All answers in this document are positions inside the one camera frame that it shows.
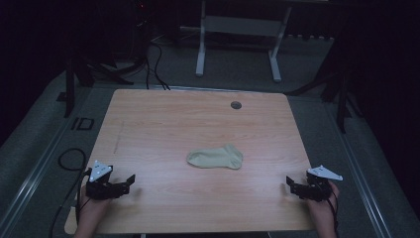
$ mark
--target metal frame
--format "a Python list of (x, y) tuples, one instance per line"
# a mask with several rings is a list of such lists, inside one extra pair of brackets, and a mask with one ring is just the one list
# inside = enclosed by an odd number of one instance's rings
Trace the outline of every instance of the metal frame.
[(278, 68), (277, 54), (284, 31), (290, 16), (291, 7), (287, 7), (282, 21), (230, 18), (219, 16), (206, 16), (206, 1), (201, 2), (200, 22), (200, 48), (198, 50), (197, 68), (195, 74), (203, 76), (206, 57), (205, 35), (206, 32), (220, 32), (241, 35), (276, 37), (274, 47), (268, 51), (268, 59), (271, 65), (272, 78), (280, 82), (280, 70)]

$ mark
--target wood grain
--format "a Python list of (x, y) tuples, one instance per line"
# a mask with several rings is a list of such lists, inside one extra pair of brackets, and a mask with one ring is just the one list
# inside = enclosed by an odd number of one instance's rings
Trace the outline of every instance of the wood grain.
[[(191, 150), (227, 143), (244, 154), (237, 171), (186, 162)], [(301, 182), (310, 165), (282, 94), (117, 90), (88, 166), (95, 160), (114, 166), (111, 182), (136, 174), (100, 233), (312, 228), (304, 202), (285, 184), (286, 176)], [(65, 231), (75, 228), (70, 212)]]

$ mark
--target cable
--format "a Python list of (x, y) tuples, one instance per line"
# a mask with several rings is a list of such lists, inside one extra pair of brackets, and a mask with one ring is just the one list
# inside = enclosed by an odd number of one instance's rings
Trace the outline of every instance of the cable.
[(154, 46), (159, 49), (159, 55), (157, 57), (157, 62), (155, 63), (155, 69), (151, 69), (151, 65), (149, 63), (149, 59), (146, 59), (146, 66), (148, 67), (147, 75), (146, 75), (146, 88), (149, 89), (149, 76), (150, 72), (152, 72), (155, 75), (155, 78), (157, 79), (157, 82), (163, 87), (163, 90), (170, 90), (169, 85), (167, 85), (163, 80), (160, 79), (158, 76), (158, 63), (161, 58), (161, 47), (158, 46), (155, 43), (151, 42), (151, 46)]
[[(71, 151), (77, 151), (77, 152), (79, 152), (82, 155), (82, 164), (81, 164), (80, 168), (69, 168), (69, 167), (66, 167), (65, 165), (62, 164), (62, 161), (61, 160), (62, 160), (63, 156), (66, 155), (67, 153), (71, 152)], [(50, 226), (50, 234), (49, 234), (49, 237), (53, 237), (53, 228), (55, 226), (56, 219), (58, 218), (59, 213), (61, 212), (62, 208), (64, 207), (65, 202), (70, 197), (71, 193), (74, 190), (74, 187), (78, 183), (81, 184), (82, 178), (84, 178), (84, 176), (82, 177), (82, 175), (85, 174), (83, 171), (84, 171), (84, 169), (86, 167), (86, 161), (87, 161), (86, 154), (82, 150), (80, 150), (78, 148), (70, 148), (70, 149), (67, 149), (63, 153), (61, 153), (61, 155), (59, 155), (59, 157), (58, 157), (58, 165), (62, 169), (66, 170), (66, 171), (70, 171), (70, 172), (79, 172), (79, 174), (78, 174), (76, 180), (74, 181), (73, 185), (71, 186), (70, 190), (68, 191), (67, 195), (65, 196), (64, 201), (59, 206), (58, 210), (56, 211), (56, 213), (55, 213), (55, 215), (54, 215), (54, 217), (52, 219), (52, 224)], [(77, 199), (79, 199), (79, 192), (80, 192), (80, 187), (78, 188)]]
[[(316, 185), (316, 186), (317, 186), (320, 190), (322, 190), (322, 188), (321, 188), (321, 186), (319, 185), (319, 183), (315, 182), (315, 185)], [(336, 232), (336, 236), (337, 236), (337, 238), (339, 238), (339, 237), (340, 237), (340, 235), (339, 235), (339, 231), (338, 231), (339, 221), (338, 221), (338, 219), (337, 219), (337, 214), (338, 214), (338, 212), (339, 212), (339, 198), (337, 197), (336, 193), (334, 193), (332, 190), (331, 190), (331, 193), (333, 193), (334, 197), (336, 198), (336, 208), (334, 208), (334, 205), (333, 205), (333, 203), (331, 202), (330, 198), (327, 198), (327, 199), (325, 199), (325, 200), (326, 200), (326, 201), (328, 202), (328, 204), (330, 205), (331, 212), (333, 213), (333, 219), (334, 219), (334, 231)]]

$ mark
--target beige sock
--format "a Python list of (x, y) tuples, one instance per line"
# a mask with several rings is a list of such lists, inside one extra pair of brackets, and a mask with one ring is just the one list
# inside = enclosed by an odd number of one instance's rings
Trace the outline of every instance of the beige sock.
[(191, 151), (186, 161), (199, 168), (227, 167), (237, 170), (242, 165), (243, 157), (233, 145), (227, 144), (222, 148)]

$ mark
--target human hand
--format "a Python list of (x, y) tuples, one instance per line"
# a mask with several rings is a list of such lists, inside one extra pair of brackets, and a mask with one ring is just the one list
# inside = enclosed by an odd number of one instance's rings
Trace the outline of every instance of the human hand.
[(318, 236), (320, 238), (336, 238), (336, 229), (335, 229), (335, 222), (336, 217), (335, 214), (337, 212), (337, 198), (339, 197), (339, 189), (329, 181), (331, 189), (333, 193), (329, 197), (331, 204), (334, 207), (334, 213), (331, 209), (330, 204), (327, 200), (322, 201), (315, 201), (311, 199), (306, 199), (306, 203), (309, 207), (309, 212), (312, 217), (312, 221), (315, 224), (315, 228), (318, 232)]
[(80, 213), (75, 238), (93, 237), (95, 230), (105, 216), (112, 199), (95, 200), (86, 196), (86, 187), (81, 188)]

